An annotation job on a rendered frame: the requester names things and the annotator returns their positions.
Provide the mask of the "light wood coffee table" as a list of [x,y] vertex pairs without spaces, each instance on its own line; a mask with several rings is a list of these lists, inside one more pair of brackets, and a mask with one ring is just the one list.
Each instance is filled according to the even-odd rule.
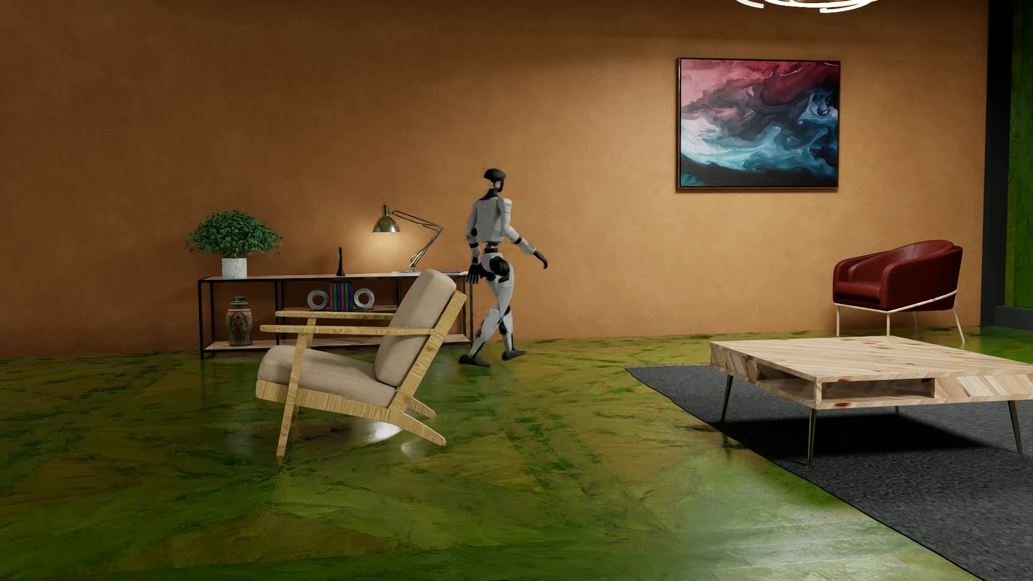
[[1015,403],[1033,399],[1033,365],[897,336],[713,341],[710,365],[727,375],[720,420],[733,378],[809,409],[807,465],[817,411],[1006,401],[1018,451]]

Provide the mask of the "black frame console table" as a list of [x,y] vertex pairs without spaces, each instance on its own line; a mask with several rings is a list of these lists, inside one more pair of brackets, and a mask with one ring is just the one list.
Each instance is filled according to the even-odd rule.
[[[473,314],[470,312],[473,305],[472,290],[468,290],[465,281],[465,271],[442,271],[447,277],[453,280],[461,293],[466,294],[467,300],[461,310],[460,327],[457,333],[446,335],[445,344],[471,343]],[[208,276],[197,282],[197,320],[199,322],[199,356],[201,359],[210,351],[253,351],[267,350],[279,344],[293,344],[293,339],[285,334],[275,334],[275,338],[253,338],[253,344],[249,346],[229,346],[227,340],[217,340],[216,315],[217,302],[215,297],[215,286],[217,284],[272,284],[274,293],[274,311],[280,310],[309,310],[307,304],[298,307],[290,307],[287,299],[291,297],[288,284],[308,284],[308,290],[316,288],[328,292],[328,284],[334,281],[351,281],[352,293],[363,287],[369,289],[381,288],[383,284],[390,281],[394,290],[387,297],[375,295],[374,306],[371,310],[361,310],[362,312],[372,312],[377,314],[393,313],[403,299],[405,292],[413,284],[418,272],[377,272],[377,273],[351,273],[344,277],[334,274],[286,274],[286,275],[248,275],[244,279],[224,280],[221,276]],[[208,285],[208,297],[202,296],[202,287]],[[338,338],[318,338],[315,346],[317,349],[345,349],[345,348],[366,348],[378,344],[380,337],[373,336],[346,336]]]

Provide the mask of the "robot leg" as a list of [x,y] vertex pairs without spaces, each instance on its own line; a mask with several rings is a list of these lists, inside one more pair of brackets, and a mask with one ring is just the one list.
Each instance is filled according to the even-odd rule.
[[500,331],[505,345],[502,359],[508,361],[525,354],[525,351],[518,350],[514,347],[512,337],[513,319],[510,302],[514,286],[514,270],[510,262],[503,258],[500,253],[491,253],[489,259],[487,263],[489,270],[495,275],[490,280],[489,285],[496,297],[496,303],[494,308],[489,311],[487,317]]
[[[484,270],[488,271],[488,272],[491,272],[489,270],[489,265],[487,264],[490,261],[489,259],[489,255],[491,253],[497,253],[497,252],[486,252],[486,254],[482,257],[482,259],[480,259],[480,264],[483,266]],[[490,280],[492,280],[495,277],[495,275],[493,273],[492,273],[492,275],[493,276],[490,279],[484,279],[487,281],[487,284],[489,284]],[[482,367],[490,367],[490,364],[486,363],[482,359],[479,359],[477,357],[477,354],[482,349],[482,347],[484,346],[486,341],[489,341],[491,339],[491,337],[495,333],[495,331],[498,331],[498,328],[495,327],[495,324],[493,324],[493,322],[490,318],[487,317],[487,315],[489,314],[489,311],[491,309],[493,309],[494,306],[492,306],[491,308],[489,308],[488,311],[486,311],[484,323],[482,324],[482,328],[480,329],[480,331],[479,331],[476,339],[474,340],[470,351],[468,353],[468,355],[462,355],[458,359],[458,363],[465,364],[465,365],[477,365],[477,366],[482,366]]]

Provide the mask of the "robot left leg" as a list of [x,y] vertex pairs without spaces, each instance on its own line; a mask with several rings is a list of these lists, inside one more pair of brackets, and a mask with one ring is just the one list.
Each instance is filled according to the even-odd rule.
[[514,286],[514,270],[510,262],[503,258],[500,253],[491,253],[489,259],[487,263],[489,270],[495,275],[490,280],[489,285],[496,297],[496,303],[494,308],[489,311],[487,317],[500,331],[505,345],[502,359],[508,361],[525,354],[525,351],[518,350],[514,347],[512,337],[513,319],[510,302]]

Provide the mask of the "green potted plant white pot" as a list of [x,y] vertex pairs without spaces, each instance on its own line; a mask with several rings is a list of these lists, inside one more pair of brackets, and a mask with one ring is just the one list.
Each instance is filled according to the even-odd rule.
[[247,257],[252,253],[278,251],[282,237],[265,222],[239,210],[216,211],[187,236],[186,248],[222,258],[222,279],[244,279]]

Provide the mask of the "brass desk lamp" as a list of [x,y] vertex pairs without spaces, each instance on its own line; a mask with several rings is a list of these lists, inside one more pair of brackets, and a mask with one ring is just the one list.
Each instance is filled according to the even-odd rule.
[[409,271],[410,272],[417,272],[418,271],[418,263],[419,263],[420,258],[422,258],[422,256],[427,253],[427,251],[434,244],[434,242],[437,240],[437,238],[440,236],[440,234],[442,233],[442,231],[444,228],[443,228],[443,226],[441,226],[441,225],[439,225],[439,224],[437,224],[435,222],[432,222],[430,220],[426,220],[426,219],[416,217],[416,216],[414,216],[412,214],[409,214],[409,213],[406,213],[406,212],[402,212],[400,210],[392,210],[392,208],[390,208],[390,206],[388,204],[383,204],[381,218],[379,218],[377,220],[376,224],[374,225],[373,231],[374,232],[399,232],[399,231],[401,231],[394,218],[404,219],[404,220],[412,222],[412,223],[414,223],[416,225],[422,226],[422,228],[431,230],[431,231],[434,232],[434,234],[432,235],[432,237],[430,238],[430,240],[425,245],[422,245],[422,247],[420,248],[420,250],[418,250],[415,254],[413,254],[412,257],[409,261]]

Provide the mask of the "dark grey rug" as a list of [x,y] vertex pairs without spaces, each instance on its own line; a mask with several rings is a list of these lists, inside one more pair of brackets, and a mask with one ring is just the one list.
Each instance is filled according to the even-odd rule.
[[1033,400],[1016,404],[1018,455],[1004,402],[823,410],[813,465],[808,409],[698,365],[629,372],[784,469],[988,581],[1033,581]]

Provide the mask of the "robot right leg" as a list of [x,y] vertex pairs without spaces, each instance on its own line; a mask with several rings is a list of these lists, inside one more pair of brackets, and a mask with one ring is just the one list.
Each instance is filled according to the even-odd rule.
[[[482,257],[482,259],[480,259],[480,264],[483,266],[484,270],[488,271],[488,272],[491,272],[489,270],[489,265],[487,264],[490,261],[489,259],[489,255],[491,253],[497,253],[497,252],[486,252],[486,254]],[[490,280],[492,280],[495,277],[495,275],[493,273],[492,273],[492,275],[493,276],[490,279],[484,279],[487,281],[487,284],[489,284]],[[490,318],[487,317],[487,315],[489,314],[489,311],[491,309],[493,309],[494,306],[492,306],[491,308],[489,308],[488,311],[486,311],[484,323],[482,324],[482,328],[480,329],[480,331],[479,331],[476,339],[474,340],[470,351],[468,353],[468,355],[462,355],[458,359],[458,363],[465,364],[465,365],[477,365],[477,366],[482,366],[482,367],[490,367],[490,364],[486,363],[482,359],[479,359],[477,357],[477,354],[482,349],[482,347],[484,346],[486,341],[489,341],[491,339],[491,337],[495,333],[495,331],[498,331],[498,328],[495,327],[495,324],[493,324],[493,322]]]

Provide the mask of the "framed abstract painting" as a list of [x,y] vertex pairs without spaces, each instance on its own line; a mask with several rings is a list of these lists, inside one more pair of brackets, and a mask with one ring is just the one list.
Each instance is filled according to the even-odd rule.
[[839,61],[678,59],[678,188],[836,188]]

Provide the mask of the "brown ceramic vase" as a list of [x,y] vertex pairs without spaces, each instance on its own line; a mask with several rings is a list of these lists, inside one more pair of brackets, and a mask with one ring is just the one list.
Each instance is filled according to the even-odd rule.
[[225,322],[229,334],[229,346],[249,346],[251,338],[253,313],[245,296],[234,296],[226,312]]

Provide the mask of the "robot white torso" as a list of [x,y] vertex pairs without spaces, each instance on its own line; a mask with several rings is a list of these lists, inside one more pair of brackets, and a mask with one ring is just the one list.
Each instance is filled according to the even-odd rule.
[[477,200],[472,209],[477,210],[477,237],[479,242],[500,243],[504,235],[501,231],[502,196],[482,197]]

